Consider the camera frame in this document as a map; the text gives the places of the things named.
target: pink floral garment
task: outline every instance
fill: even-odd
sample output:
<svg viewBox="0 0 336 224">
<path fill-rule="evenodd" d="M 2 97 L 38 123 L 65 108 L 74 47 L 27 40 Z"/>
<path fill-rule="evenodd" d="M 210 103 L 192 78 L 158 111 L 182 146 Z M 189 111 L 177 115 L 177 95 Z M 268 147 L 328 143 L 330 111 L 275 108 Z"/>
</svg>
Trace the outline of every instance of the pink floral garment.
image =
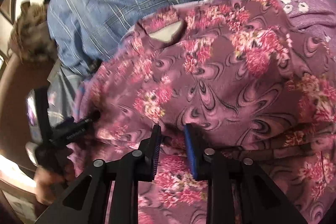
<svg viewBox="0 0 336 224">
<path fill-rule="evenodd" d="M 177 21 L 169 42 L 148 35 Z M 79 117 L 101 111 L 94 135 L 73 146 L 77 174 L 136 149 L 158 123 L 159 168 L 139 183 L 139 223 L 205 223 L 207 183 L 192 179 L 181 133 L 196 123 L 227 157 L 260 161 L 319 222 L 336 197 L 335 62 L 324 41 L 293 27 L 276 0 L 221 0 L 163 9 L 123 45 L 77 99 Z"/>
</svg>

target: brown furry object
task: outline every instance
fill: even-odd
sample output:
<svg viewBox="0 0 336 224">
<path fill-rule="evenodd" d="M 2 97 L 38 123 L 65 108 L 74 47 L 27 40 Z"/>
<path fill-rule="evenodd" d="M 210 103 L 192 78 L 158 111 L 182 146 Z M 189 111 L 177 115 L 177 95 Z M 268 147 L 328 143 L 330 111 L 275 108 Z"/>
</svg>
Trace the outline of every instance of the brown furry object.
<svg viewBox="0 0 336 224">
<path fill-rule="evenodd" d="M 8 50 L 16 53 L 21 61 L 57 60 L 56 42 L 50 38 L 46 21 L 48 4 L 49 0 L 44 0 L 43 5 L 30 4 L 30 1 L 21 4 L 21 15 L 8 42 Z"/>
</svg>

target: silver screw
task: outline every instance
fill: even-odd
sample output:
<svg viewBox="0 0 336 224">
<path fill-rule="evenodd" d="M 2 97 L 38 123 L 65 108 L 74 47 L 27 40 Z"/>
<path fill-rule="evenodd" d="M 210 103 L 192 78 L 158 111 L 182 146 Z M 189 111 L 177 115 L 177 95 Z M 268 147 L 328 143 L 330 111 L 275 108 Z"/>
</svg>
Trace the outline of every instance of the silver screw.
<svg viewBox="0 0 336 224">
<path fill-rule="evenodd" d="M 140 157 L 140 156 L 142 155 L 142 152 L 141 152 L 140 150 L 134 150 L 134 151 L 132 152 L 132 155 L 133 155 L 134 157 Z"/>
<path fill-rule="evenodd" d="M 206 155 L 211 156 L 211 155 L 213 155 L 215 153 L 215 150 L 213 150 L 212 148 L 206 148 L 206 149 L 204 149 L 204 153 Z"/>
<path fill-rule="evenodd" d="M 103 165 L 103 161 L 102 160 L 95 160 L 93 162 L 93 166 L 95 167 L 101 167 Z"/>
<path fill-rule="evenodd" d="M 244 158 L 243 159 L 243 163 L 246 165 L 252 165 L 253 164 L 253 160 L 250 158 Z"/>
</svg>

